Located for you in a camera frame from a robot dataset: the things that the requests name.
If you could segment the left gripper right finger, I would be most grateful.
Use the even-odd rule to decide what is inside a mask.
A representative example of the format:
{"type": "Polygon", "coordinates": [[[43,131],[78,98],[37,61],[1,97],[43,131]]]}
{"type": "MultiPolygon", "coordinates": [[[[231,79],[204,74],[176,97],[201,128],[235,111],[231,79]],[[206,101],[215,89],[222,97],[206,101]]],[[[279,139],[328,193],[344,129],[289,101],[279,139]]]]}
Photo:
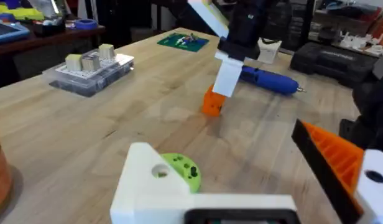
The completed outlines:
{"type": "Polygon", "coordinates": [[[296,120],[292,140],[341,223],[383,224],[383,147],[365,149],[296,120]]]}

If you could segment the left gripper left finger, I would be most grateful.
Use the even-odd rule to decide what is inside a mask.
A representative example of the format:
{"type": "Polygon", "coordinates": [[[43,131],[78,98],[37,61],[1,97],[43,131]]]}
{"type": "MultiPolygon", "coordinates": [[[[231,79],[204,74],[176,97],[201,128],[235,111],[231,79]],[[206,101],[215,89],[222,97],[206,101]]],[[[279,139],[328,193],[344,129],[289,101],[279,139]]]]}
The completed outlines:
{"type": "Polygon", "coordinates": [[[112,223],[143,223],[150,210],[174,208],[192,196],[189,184],[148,143],[130,145],[109,210],[112,223]]]}

